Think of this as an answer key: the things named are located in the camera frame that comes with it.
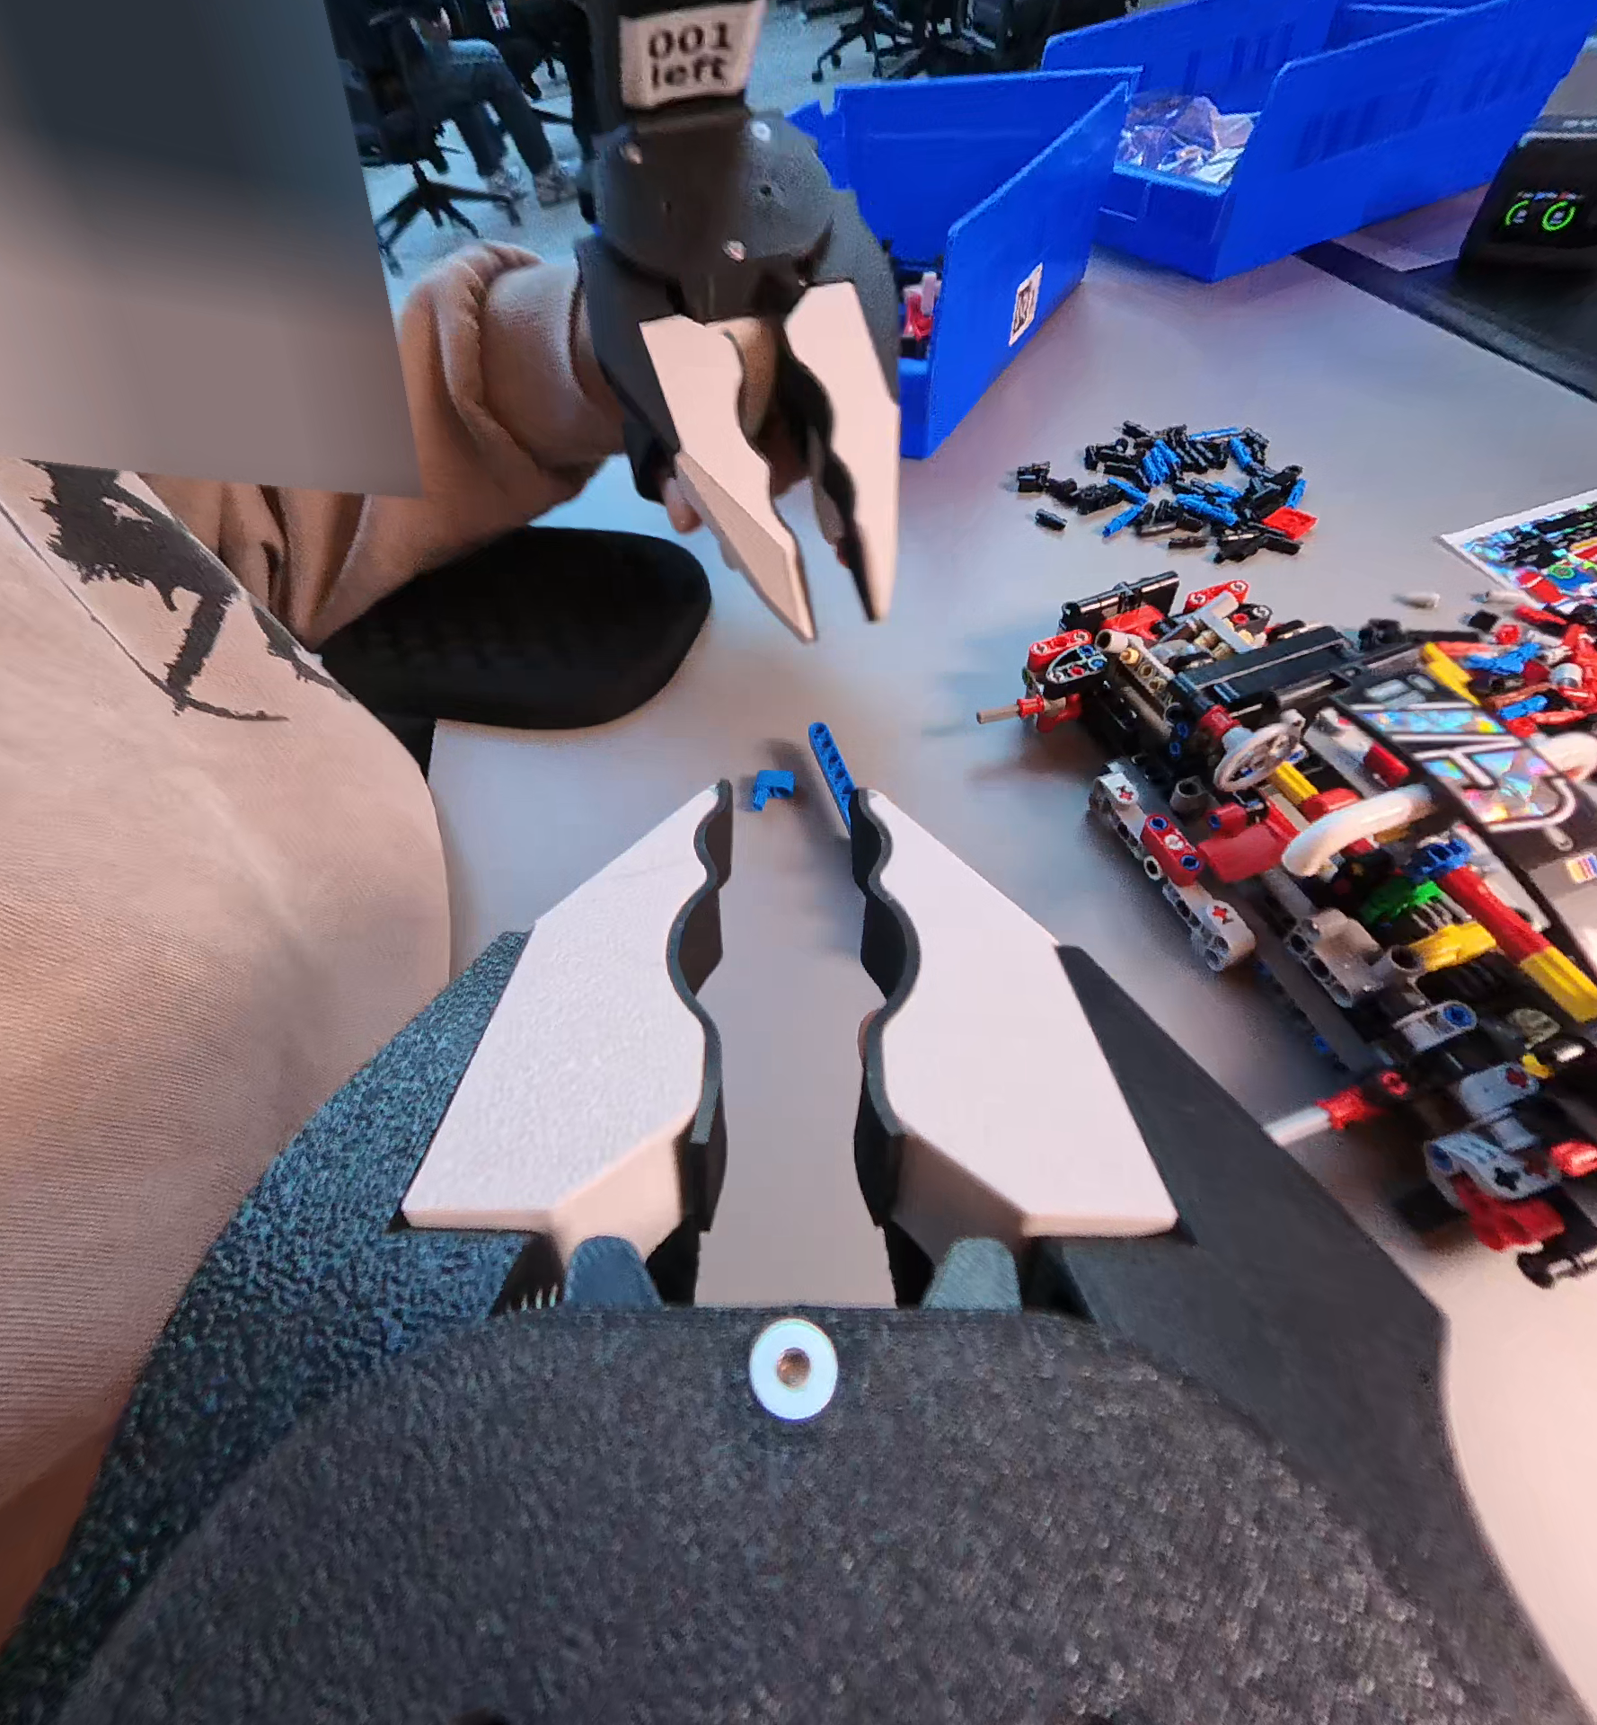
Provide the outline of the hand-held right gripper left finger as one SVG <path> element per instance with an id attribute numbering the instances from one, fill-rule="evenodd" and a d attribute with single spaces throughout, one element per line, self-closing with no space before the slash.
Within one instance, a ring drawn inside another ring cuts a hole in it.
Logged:
<path id="1" fill-rule="evenodd" d="M 403 1199 L 410 1226 L 517 1232 L 572 1263 L 627 1241 L 689 1303 L 727 1169 L 720 1031 L 730 783 L 718 782 L 526 935 Z"/>

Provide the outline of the black device with green display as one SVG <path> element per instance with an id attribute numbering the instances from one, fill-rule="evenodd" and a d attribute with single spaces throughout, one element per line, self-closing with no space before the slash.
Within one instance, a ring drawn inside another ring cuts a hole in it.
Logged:
<path id="1" fill-rule="evenodd" d="M 1597 271 L 1597 118 L 1545 118 L 1499 167 L 1459 271 Z"/>

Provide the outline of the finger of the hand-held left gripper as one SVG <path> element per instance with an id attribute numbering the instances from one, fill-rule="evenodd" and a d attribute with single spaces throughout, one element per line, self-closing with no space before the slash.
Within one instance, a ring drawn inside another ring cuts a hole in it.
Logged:
<path id="1" fill-rule="evenodd" d="M 727 326 L 662 317 L 641 330 L 677 437 L 675 483 L 767 609 L 815 640 L 793 533 L 776 509 L 769 464 L 745 428 L 745 352 Z"/>
<path id="2" fill-rule="evenodd" d="M 854 286 L 815 286 L 799 299 L 785 357 L 816 526 L 854 573 L 863 614 L 885 619 L 896 566 L 900 411 Z"/>

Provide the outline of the person's left hand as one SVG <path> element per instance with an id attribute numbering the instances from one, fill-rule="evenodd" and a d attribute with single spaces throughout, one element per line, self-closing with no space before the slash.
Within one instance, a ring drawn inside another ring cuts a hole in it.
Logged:
<path id="1" fill-rule="evenodd" d="M 806 463 L 803 455 L 793 447 L 789 431 L 782 428 L 777 411 L 780 343 L 776 341 L 776 330 L 755 317 L 742 317 L 702 326 L 727 326 L 745 352 L 745 374 L 746 374 L 742 394 L 745 428 L 746 434 L 751 434 L 755 448 L 769 464 L 769 490 L 777 509 L 777 500 L 803 479 Z M 664 479 L 662 495 L 675 521 L 694 518 L 697 524 L 702 524 L 699 513 L 680 494 L 675 473 L 670 479 Z"/>

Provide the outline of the pile of black blue pins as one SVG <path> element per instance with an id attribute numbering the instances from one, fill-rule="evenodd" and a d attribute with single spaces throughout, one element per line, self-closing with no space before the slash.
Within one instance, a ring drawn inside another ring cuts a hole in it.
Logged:
<path id="1" fill-rule="evenodd" d="M 1303 468 L 1274 463 L 1270 438 L 1250 422 L 1198 431 L 1125 421 L 1069 463 L 1016 464 L 1007 485 L 1033 504 L 1033 521 L 1049 534 L 1097 521 L 1108 543 L 1161 543 L 1209 552 L 1219 566 L 1297 555 L 1316 530 L 1303 509 Z"/>

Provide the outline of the clear bag of lego parts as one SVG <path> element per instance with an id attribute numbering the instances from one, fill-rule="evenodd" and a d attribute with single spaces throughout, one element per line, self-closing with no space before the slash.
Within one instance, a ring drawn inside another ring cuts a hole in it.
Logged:
<path id="1" fill-rule="evenodd" d="M 1220 186 L 1235 176 L 1258 123 L 1259 112 L 1227 112 L 1210 97 L 1140 93 L 1121 131 L 1114 167 Z"/>

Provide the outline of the blue storage bin with tag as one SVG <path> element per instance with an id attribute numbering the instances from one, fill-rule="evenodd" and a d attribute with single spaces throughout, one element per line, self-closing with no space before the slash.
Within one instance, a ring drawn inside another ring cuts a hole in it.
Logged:
<path id="1" fill-rule="evenodd" d="M 896 268 L 937 271 L 900 357 L 904 459 L 950 438 L 1090 268 L 1136 70 L 880 80 L 791 112 Z"/>

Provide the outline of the shiny sticker sheet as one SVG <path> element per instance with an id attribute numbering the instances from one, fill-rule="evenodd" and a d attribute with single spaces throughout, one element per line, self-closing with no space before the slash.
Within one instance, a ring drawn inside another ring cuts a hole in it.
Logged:
<path id="1" fill-rule="evenodd" d="M 1541 601 L 1597 601 L 1597 488 L 1499 521 L 1441 534 L 1493 583 Z"/>

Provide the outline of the pile of mixed lego pieces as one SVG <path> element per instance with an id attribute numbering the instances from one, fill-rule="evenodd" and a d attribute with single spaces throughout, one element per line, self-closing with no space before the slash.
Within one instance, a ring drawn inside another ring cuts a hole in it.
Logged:
<path id="1" fill-rule="evenodd" d="M 1462 626 L 1469 647 L 1456 660 L 1484 708 L 1525 739 L 1597 744 L 1597 601 L 1478 609 Z"/>

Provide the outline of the person's left forearm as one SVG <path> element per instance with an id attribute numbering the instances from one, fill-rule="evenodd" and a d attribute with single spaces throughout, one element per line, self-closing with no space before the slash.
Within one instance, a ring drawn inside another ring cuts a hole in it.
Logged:
<path id="1" fill-rule="evenodd" d="M 622 451 L 572 265 L 498 243 L 457 252 L 410 289 L 400 361 L 418 499 L 145 479 L 307 647 L 567 504 Z"/>

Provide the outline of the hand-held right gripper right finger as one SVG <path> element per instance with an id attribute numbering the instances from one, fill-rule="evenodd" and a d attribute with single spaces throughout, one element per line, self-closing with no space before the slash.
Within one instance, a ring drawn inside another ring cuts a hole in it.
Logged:
<path id="1" fill-rule="evenodd" d="M 1152 1241 L 1178 1206 L 1114 1080 L 1060 941 L 885 791 L 850 802 L 860 964 L 859 1189 L 900 1303 L 961 1241 Z"/>

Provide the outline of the partly built lego car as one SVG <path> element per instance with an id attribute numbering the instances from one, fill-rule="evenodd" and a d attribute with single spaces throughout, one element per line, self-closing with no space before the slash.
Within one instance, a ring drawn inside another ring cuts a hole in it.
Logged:
<path id="1" fill-rule="evenodd" d="M 977 721 L 1084 728 L 1090 809 L 1198 959 L 1258 964 L 1348 1076 L 1275 1142 L 1398 1120 L 1407 1225 L 1556 1287 L 1597 1271 L 1597 744 L 1515 735 L 1465 647 L 1160 573 L 1069 601 Z"/>

